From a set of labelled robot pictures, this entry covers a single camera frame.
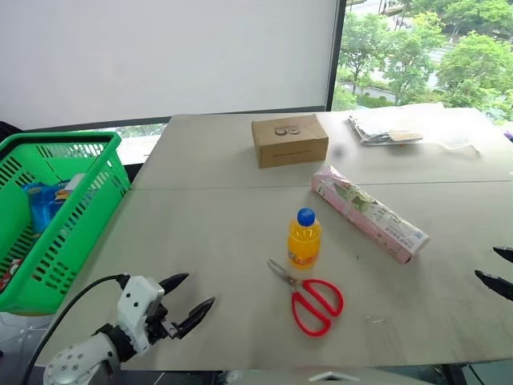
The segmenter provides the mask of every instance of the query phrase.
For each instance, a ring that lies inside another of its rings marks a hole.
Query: red scissors
[[[285,270],[283,267],[278,265],[275,261],[272,259],[269,259],[267,261],[267,264],[271,268],[271,270],[281,279],[283,279],[287,284],[289,284],[290,288],[292,289],[292,313],[294,315],[294,319],[296,320],[296,324],[303,330],[307,335],[310,337],[321,337],[322,335],[326,334],[331,327],[331,320],[326,317],[322,312],[317,310],[308,300],[305,298],[305,296],[298,290],[299,287],[302,287],[304,290],[312,294],[312,296],[321,303],[321,305],[334,317],[338,317],[342,309],[344,309],[344,297],[342,296],[342,292],[331,282],[323,281],[322,279],[305,279],[304,281],[300,279],[296,279],[292,277],[289,273],[287,273],[287,270]],[[328,301],[326,301],[326,298],[324,298],[321,293],[319,293],[317,290],[315,290],[315,287],[313,287],[313,284],[323,285],[329,288],[337,298],[337,305],[336,307],[333,307],[329,304]],[[297,306],[299,304],[302,304],[304,308],[307,309],[308,312],[311,313],[315,318],[320,320],[322,322],[322,328],[319,330],[312,330],[309,329],[300,319],[299,314],[297,313]]]

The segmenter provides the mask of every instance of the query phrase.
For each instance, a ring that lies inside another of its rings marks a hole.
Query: cardboard box
[[[328,135],[315,115],[252,122],[258,167],[326,159]]]

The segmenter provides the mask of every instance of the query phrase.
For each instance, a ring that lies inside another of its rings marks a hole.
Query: blue bottle cap
[[[313,225],[315,222],[315,212],[308,207],[304,207],[297,212],[297,222],[304,227]]]

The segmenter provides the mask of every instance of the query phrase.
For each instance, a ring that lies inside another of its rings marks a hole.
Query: white wall
[[[0,120],[323,105],[336,0],[0,0]]]

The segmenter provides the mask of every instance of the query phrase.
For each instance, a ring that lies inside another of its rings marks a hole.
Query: orange bottle
[[[315,212],[307,207],[297,212],[289,226],[289,260],[298,269],[315,265],[321,248],[322,227]]]

